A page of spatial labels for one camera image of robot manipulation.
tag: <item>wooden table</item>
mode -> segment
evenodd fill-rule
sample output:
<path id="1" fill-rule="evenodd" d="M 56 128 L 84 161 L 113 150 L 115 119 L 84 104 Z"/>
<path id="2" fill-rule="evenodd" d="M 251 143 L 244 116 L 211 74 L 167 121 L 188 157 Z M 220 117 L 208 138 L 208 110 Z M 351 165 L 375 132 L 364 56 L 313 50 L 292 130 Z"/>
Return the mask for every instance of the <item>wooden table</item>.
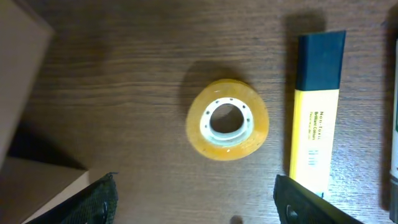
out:
<path id="1" fill-rule="evenodd" d="M 289 167 L 297 35 L 348 31 L 326 199 L 390 223 L 393 0 L 116 0 L 29 4 L 55 29 L 24 121 L 116 177 L 115 223 L 278 223 Z M 267 104 L 267 141 L 233 162 L 193 150 L 185 117 L 211 81 L 239 78 Z"/>

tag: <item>yellow marker body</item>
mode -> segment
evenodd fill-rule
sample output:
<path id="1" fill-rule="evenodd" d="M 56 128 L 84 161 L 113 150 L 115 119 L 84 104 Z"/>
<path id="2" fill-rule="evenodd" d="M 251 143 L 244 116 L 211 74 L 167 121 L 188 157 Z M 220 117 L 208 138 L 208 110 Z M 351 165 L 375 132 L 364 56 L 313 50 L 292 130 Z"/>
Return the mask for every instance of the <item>yellow marker body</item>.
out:
<path id="1" fill-rule="evenodd" d="M 339 90 L 295 90 L 290 177 L 322 195 L 327 190 Z"/>

